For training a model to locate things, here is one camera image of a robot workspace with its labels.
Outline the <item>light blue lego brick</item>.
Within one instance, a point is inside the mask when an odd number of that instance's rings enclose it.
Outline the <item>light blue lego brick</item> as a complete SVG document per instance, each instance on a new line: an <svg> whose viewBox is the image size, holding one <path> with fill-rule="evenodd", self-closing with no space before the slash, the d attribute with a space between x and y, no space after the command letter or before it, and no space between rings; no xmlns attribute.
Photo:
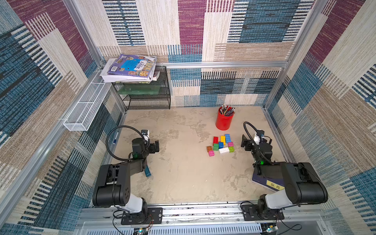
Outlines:
<svg viewBox="0 0 376 235"><path fill-rule="evenodd" d="M225 134L225 141L226 143L230 143L232 141L230 134Z"/></svg>

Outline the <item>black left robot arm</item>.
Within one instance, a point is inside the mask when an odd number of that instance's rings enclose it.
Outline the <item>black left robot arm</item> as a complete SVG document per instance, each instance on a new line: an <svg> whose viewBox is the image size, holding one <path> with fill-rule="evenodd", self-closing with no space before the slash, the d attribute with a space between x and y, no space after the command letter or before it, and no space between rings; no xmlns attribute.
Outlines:
<svg viewBox="0 0 376 235"><path fill-rule="evenodd" d="M116 156L109 147L109 138L121 128L135 131L139 137L132 140L132 152L127 158ZM144 198L131 193L131 176L145 172L151 175L147 157L159 152L159 141L150 141L149 130L141 131L128 125L113 128L105 141L107 152L111 157L120 161L117 164L104 164L100 167L93 193L94 207L115 207L121 211L123 224L142 224L152 219Z"/></svg>

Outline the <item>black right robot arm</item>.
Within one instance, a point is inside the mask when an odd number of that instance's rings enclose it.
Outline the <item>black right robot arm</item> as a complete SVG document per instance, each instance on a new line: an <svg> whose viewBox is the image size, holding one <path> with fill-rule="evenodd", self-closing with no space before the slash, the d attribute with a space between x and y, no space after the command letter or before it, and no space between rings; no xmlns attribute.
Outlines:
<svg viewBox="0 0 376 235"><path fill-rule="evenodd" d="M247 121L243 128L241 147L254 158L252 180L274 190L261 195L256 205L241 206L245 220L284 219L285 208L327 202L328 191L310 163L272 161L272 139Z"/></svg>

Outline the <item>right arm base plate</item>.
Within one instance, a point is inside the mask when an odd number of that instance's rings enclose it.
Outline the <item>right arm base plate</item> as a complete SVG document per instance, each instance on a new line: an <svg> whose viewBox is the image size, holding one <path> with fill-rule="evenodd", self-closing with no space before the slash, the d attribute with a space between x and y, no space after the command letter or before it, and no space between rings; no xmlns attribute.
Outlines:
<svg viewBox="0 0 376 235"><path fill-rule="evenodd" d="M240 209L245 221L285 219L283 210L269 208L260 209L258 206L253 204L242 204Z"/></svg>

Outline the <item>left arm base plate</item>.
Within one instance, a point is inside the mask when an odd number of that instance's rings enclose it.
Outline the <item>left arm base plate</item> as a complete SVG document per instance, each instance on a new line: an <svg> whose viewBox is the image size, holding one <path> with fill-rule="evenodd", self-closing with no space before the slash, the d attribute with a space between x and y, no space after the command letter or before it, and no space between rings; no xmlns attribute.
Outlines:
<svg viewBox="0 0 376 235"><path fill-rule="evenodd" d="M121 225L142 225L142 224L161 224L163 217L163 208L148 208L139 213L123 213Z"/></svg>

